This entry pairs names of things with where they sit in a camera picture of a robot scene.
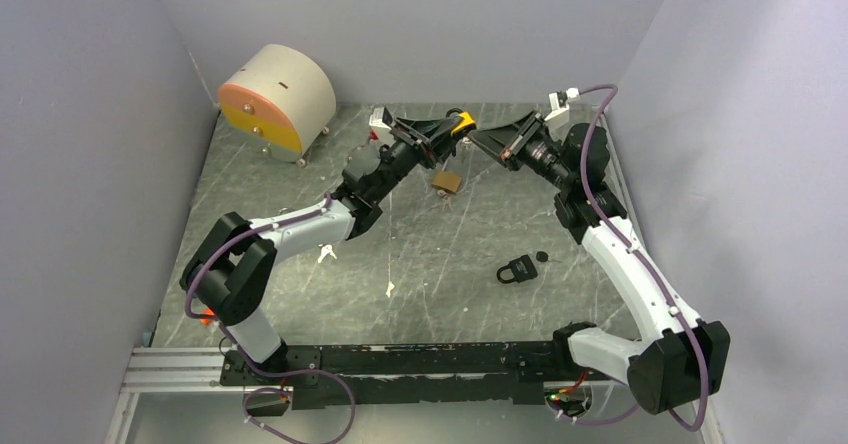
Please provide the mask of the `yellow padlock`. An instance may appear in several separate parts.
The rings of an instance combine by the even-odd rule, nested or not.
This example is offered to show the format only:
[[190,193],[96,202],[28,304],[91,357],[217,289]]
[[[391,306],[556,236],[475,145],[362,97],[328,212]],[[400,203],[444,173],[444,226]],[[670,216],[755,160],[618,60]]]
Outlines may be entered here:
[[459,108],[450,109],[446,113],[446,117],[452,118],[456,121],[450,132],[452,138],[462,139],[477,127],[477,122],[471,114],[468,111]]

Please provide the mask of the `large brass padlock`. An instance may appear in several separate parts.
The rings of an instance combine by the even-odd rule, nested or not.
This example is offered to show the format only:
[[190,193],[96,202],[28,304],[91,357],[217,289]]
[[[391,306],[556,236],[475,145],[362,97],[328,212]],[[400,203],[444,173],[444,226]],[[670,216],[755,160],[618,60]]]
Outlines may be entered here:
[[437,171],[431,181],[431,187],[439,195],[455,195],[461,188],[462,177],[451,171]]

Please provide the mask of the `black padlock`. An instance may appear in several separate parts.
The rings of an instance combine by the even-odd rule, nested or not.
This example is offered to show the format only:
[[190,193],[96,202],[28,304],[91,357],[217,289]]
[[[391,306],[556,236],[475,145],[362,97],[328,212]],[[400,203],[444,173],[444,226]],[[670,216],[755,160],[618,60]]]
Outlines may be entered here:
[[538,270],[528,254],[521,255],[496,271],[496,279],[502,284],[516,284],[538,277]]

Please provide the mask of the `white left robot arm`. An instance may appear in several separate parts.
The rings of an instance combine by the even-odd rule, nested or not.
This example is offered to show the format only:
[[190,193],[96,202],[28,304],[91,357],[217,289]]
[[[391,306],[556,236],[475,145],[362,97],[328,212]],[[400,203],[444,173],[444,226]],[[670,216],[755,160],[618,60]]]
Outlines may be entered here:
[[288,346],[261,309],[274,267],[367,232],[382,214],[380,202],[414,168],[444,163],[476,126],[469,112],[458,109],[441,119],[410,120],[383,112],[380,120],[388,125],[392,142],[355,149],[341,183],[318,203],[270,218],[227,213],[185,266],[179,284],[186,293],[186,315],[198,318],[193,301],[205,305],[245,353],[248,373],[262,384],[277,382],[289,369]]

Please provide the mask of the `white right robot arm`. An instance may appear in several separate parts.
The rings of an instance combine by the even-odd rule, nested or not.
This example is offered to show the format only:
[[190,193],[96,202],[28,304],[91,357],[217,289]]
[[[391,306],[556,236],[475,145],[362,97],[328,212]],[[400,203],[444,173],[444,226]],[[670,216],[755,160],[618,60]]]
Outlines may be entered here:
[[611,159],[606,130],[579,123],[557,140],[540,114],[529,113],[509,125],[474,130],[469,138],[506,169],[527,167],[556,188],[560,225],[600,265],[636,323],[636,340],[589,322],[555,331],[549,354],[553,372],[572,379],[583,370],[598,371],[627,385],[650,414],[702,404],[717,393],[729,332],[685,302],[638,238],[625,206],[605,181]]

